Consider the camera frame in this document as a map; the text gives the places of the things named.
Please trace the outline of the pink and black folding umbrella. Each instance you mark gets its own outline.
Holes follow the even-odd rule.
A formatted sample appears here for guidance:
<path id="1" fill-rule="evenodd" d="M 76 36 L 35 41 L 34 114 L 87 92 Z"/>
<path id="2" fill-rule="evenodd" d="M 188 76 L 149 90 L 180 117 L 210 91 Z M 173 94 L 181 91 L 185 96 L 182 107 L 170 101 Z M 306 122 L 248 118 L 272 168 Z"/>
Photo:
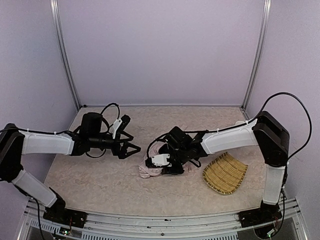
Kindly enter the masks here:
<path id="1" fill-rule="evenodd" d="M 188 162 L 196 167 L 201 166 L 200 163 L 196 163 L 200 153 L 199 142 L 175 126 L 149 144 L 139 166 L 139 174 L 145 179 L 160 175 L 182 175 Z"/>

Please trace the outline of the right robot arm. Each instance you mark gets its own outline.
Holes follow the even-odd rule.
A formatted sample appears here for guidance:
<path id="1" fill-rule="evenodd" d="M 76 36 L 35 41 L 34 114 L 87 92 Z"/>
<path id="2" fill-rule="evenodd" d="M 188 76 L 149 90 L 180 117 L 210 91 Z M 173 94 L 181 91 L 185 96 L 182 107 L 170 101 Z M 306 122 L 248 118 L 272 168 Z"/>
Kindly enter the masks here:
<path id="1" fill-rule="evenodd" d="M 175 126 L 161 140 L 165 176 L 200 171 L 204 190 L 213 192 L 217 210 L 238 210 L 243 222 L 283 217 L 282 188 L 289 151 L 288 131 L 267 112 L 225 130 L 187 133 Z"/>

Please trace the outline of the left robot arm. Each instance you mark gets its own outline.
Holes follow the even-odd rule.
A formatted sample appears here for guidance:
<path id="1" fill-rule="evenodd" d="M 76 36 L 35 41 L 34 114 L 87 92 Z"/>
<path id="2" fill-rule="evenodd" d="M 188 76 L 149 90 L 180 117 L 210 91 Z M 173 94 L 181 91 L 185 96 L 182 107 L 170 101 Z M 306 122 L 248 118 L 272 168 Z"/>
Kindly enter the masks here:
<path id="1" fill-rule="evenodd" d="M 0 179 L 13 184 L 27 196 L 33 197 L 45 207 L 44 218 L 53 222 L 72 220 L 72 212 L 66 202 L 51 188 L 27 172 L 21 164 L 23 155 L 60 154 L 67 156 L 88 155 L 92 149 L 111 150 L 120 160 L 139 153 L 141 148 L 132 144 L 134 137 L 125 128 L 128 115 L 117 118 L 105 132 L 102 125 L 107 120 L 98 112 L 83 115 L 80 126 L 74 131 L 41 132 L 20 129 L 9 123 L 0 131 Z"/>

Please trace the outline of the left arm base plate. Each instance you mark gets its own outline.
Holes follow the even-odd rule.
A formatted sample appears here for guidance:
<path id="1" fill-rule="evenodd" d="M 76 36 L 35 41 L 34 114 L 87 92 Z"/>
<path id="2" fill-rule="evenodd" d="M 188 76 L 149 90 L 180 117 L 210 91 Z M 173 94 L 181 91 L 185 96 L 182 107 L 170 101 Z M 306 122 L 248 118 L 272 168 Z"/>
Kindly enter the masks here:
<path id="1" fill-rule="evenodd" d="M 88 214 L 84 211 L 68 208 L 64 208 L 63 210 L 52 210 L 47 208 L 43 214 L 45 220 L 81 229 L 85 226 L 87 216 Z"/>

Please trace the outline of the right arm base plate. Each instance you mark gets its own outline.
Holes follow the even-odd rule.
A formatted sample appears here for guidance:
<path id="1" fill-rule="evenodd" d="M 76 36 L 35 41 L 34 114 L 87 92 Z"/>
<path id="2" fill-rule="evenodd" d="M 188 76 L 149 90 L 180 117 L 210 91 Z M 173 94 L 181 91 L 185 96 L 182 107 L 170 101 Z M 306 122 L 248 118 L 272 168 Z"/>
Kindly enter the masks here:
<path id="1" fill-rule="evenodd" d="M 245 210 L 238 213 L 239 221 L 242 228 L 252 227 L 282 218 L 281 211 L 271 213 L 262 211 L 260 208 Z"/>

